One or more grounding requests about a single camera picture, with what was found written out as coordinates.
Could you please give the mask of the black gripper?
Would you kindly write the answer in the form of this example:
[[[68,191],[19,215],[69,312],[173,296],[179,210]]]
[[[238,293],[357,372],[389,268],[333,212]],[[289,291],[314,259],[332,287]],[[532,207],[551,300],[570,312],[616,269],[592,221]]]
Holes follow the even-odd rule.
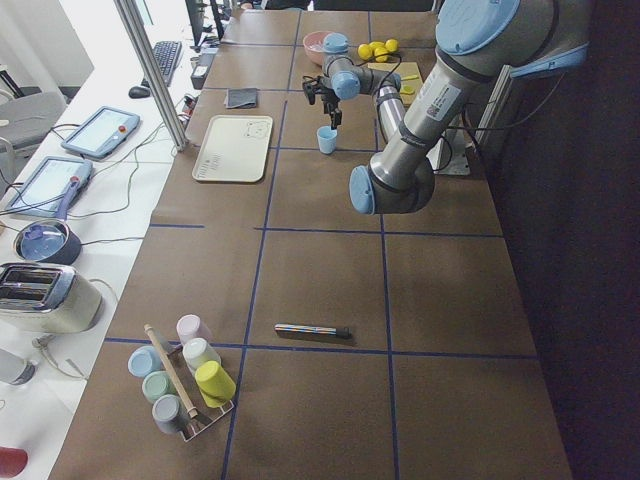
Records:
[[[302,89],[310,105],[314,105],[316,98],[320,97],[324,113],[329,114],[330,128],[336,130],[336,127],[342,123],[342,111],[339,109],[340,100],[329,86],[329,80],[323,75],[315,77],[304,75]]]

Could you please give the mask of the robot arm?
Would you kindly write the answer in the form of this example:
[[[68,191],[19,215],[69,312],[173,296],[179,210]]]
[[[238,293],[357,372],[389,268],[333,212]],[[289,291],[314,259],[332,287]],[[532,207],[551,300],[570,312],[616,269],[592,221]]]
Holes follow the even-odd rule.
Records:
[[[427,154],[472,92],[510,66],[514,78],[545,78],[581,65],[591,1],[447,1],[436,25],[436,63],[383,151],[350,177],[362,214],[411,213],[431,199]]]
[[[328,33],[320,43],[322,73],[316,77],[305,76],[302,88],[310,105],[316,98],[322,101],[323,112],[330,118],[330,128],[337,130],[342,124],[339,103],[359,95],[371,96],[374,101],[378,124],[385,141],[398,130],[405,115],[401,97],[401,76],[396,72],[401,57],[390,70],[372,69],[367,61],[357,64],[348,55],[348,39],[337,32]]]

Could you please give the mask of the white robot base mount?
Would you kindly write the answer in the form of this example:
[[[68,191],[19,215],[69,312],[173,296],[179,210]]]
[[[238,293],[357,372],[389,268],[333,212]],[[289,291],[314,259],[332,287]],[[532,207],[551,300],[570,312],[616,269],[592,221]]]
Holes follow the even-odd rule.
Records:
[[[455,117],[440,135],[427,158],[435,174],[468,176],[471,173],[466,154],[467,140],[460,116]]]

